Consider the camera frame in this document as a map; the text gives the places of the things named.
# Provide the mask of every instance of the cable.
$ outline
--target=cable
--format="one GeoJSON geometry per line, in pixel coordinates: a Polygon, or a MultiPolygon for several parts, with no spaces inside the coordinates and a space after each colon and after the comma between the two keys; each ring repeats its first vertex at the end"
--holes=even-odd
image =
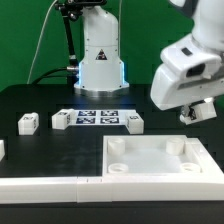
{"type": "Polygon", "coordinates": [[[67,71],[67,68],[57,68],[57,69],[52,69],[48,72],[46,72],[45,74],[43,74],[42,76],[40,76],[39,78],[35,79],[32,84],[33,85],[36,85],[40,80],[42,79],[45,79],[45,78],[50,78],[50,77],[61,77],[61,76],[49,76],[53,73],[56,73],[56,72],[61,72],[61,71],[67,71]]]}
{"type": "Polygon", "coordinates": [[[47,11],[47,14],[45,16],[45,20],[44,20],[44,23],[43,23],[43,26],[42,26],[42,29],[41,29],[41,33],[40,33],[40,37],[39,37],[39,40],[38,40],[36,52],[35,52],[35,55],[34,55],[34,58],[33,58],[33,62],[32,62],[31,68],[30,68],[30,72],[29,72],[29,77],[28,77],[28,80],[27,80],[27,84],[30,84],[30,80],[31,80],[31,77],[32,77],[34,65],[36,63],[37,55],[38,55],[39,50],[40,50],[40,45],[41,45],[41,42],[42,42],[42,39],[43,39],[44,31],[45,31],[45,28],[46,28],[47,21],[49,19],[49,15],[50,15],[51,9],[54,7],[54,5],[55,5],[55,3],[57,1],[58,0],[53,1],[53,3],[49,7],[49,9],[47,11]]]}
{"type": "Polygon", "coordinates": [[[122,4],[123,4],[123,0],[120,0],[120,4],[119,4],[119,42],[118,42],[118,54],[119,57],[121,56],[121,14],[122,14],[122,4]]]}

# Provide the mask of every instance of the blue led light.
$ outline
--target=blue led light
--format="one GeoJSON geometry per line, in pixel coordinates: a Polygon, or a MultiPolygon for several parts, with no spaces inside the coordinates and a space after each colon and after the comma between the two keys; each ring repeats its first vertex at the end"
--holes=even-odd
{"type": "Polygon", "coordinates": [[[82,84],[82,63],[79,63],[79,86],[82,84]]]}
{"type": "Polygon", "coordinates": [[[125,82],[125,68],[124,68],[124,62],[122,62],[122,77],[123,77],[123,85],[126,83],[125,82]]]}

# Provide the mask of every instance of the warning label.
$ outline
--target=warning label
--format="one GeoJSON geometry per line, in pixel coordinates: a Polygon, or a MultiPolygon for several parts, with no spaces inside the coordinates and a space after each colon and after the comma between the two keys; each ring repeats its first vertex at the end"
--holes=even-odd
{"type": "Polygon", "coordinates": [[[107,60],[107,57],[103,49],[101,49],[100,53],[97,55],[96,60],[107,60]]]}

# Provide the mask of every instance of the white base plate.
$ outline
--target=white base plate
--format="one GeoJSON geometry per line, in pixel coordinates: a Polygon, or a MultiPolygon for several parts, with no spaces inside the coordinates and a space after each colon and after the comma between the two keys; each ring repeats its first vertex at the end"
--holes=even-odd
{"type": "Polygon", "coordinates": [[[198,139],[186,136],[116,136],[126,142],[121,156],[108,155],[104,137],[102,177],[1,178],[0,203],[224,200],[224,175],[198,139]],[[185,141],[184,154],[171,156],[166,141],[185,141]],[[191,162],[201,173],[181,173],[191,162]],[[128,173],[109,173],[113,163],[127,164],[128,173]]]}

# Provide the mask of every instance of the black tabletop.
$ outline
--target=black tabletop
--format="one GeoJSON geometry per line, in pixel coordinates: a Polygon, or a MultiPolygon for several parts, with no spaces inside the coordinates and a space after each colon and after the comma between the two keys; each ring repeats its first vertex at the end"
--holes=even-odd
{"type": "MultiPolygon", "coordinates": [[[[144,135],[198,138],[220,168],[224,168],[224,109],[216,105],[217,118],[186,126],[179,120],[180,108],[160,111],[149,92],[150,86],[133,85],[129,95],[95,99],[75,95],[66,85],[8,87],[0,93],[0,139],[5,140],[6,148],[6,157],[0,162],[0,177],[101,176],[103,136],[130,134],[125,126],[53,130],[51,116],[60,109],[71,108],[135,109],[144,120],[144,135]],[[39,114],[40,127],[33,136],[19,136],[17,122],[23,114],[32,112],[39,114]]],[[[223,202],[2,205],[0,220],[8,220],[5,223],[70,223],[75,219],[80,223],[223,223],[223,211],[223,202]],[[20,215],[22,219],[13,219],[10,214],[20,215]]]]}

